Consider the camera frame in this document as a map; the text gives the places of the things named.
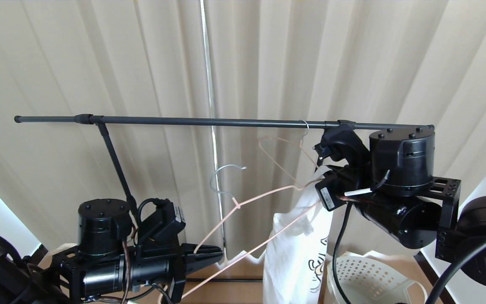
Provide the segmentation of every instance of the hanger hook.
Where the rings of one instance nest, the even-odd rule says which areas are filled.
[[[303,138],[305,138],[305,136],[307,136],[307,134],[309,134],[309,130],[311,128],[309,127],[309,123],[307,121],[302,120],[302,119],[300,119],[300,121],[303,121],[305,123],[305,125],[307,125],[307,131],[305,132],[305,134],[303,134],[303,137],[301,137],[301,141],[303,141]]]
[[[216,175],[219,173],[219,171],[221,171],[222,169],[227,168],[227,167],[235,167],[235,168],[238,168],[239,170],[245,170],[245,169],[247,169],[247,167],[239,167],[237,164],[225,164],[224,166],[216,169],[213,172],[213,174],[211,175],[211,178],[210,178],[210,187],[211,187],[211,190],[213,190],[214,192],[216,192],[218,194],[226,194],[226,195],[230,195],[231,198],[234,198],[234,196],[230,192],[224,192],[224,191],[218,190],[213,185],[213,179],[216,177]]]

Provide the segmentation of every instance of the white cable tie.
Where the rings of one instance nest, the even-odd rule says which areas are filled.
[[[371,193],[371,192],[372,192],[372,190],[370,190],[370,188],[359,189],[359,190],[345,192],[345,196],[354,196],[354,195],[366,194],[366,193]]]

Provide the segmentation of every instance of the beige curtain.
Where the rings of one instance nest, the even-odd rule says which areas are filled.
[[[218,117],[434,124],[435,175],[463,179],[466,198],[486,174],[486,1],[204,4]],[[209,96],[198,0],[0,1],[0,197],[48,248],[75,242],[81,202],[124,198],[102,138],[92,126],[12,118],[209,117]],[[108,128],[136,199],[179,204],[181,240],[200,241],[220,218],[211,129]],[[364,142],[369,133],[359,132]],[[223,171],[222,190],[241,201],[293,184],[257,142],[303,134],[219,128],[219,165],[247,166]],[[320,136],[311,130],[303,147],[311,153]],[[297,148],[264,147],[308,181],[313,166]],[[282,192],[238,210],[225,225],[228,254],[264,240],[273,213],[297,197]],[[233,204],[222,200],[226,214]],[[333,241],[342,217],[335,212]],[[222,246],[221,231],[207,244]],[[356,212],[345,247],[403,252]]]

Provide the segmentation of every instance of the plastic basket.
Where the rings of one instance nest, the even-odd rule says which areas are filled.
[[[372,258],[348,254],[338,257],[336,265],[339,283],[353,304],[411,304],[407,288],[413,284],[421,287],[423,302],[427,299],[427,291],[419,282]],[[327,281],[336,302],[346,304],[336,288],[332,263],[327,266]]]

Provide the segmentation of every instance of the white cloth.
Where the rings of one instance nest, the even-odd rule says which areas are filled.
[[[320,178],[328,170],[325,166],[320,167],[313,179]],[[320,201],[315,184],[303,190],[290,212],[273,216],[271,235]],[[264,260],[265,304],[318,303],[332,216],[332,212],[318,204],[267,244]]]

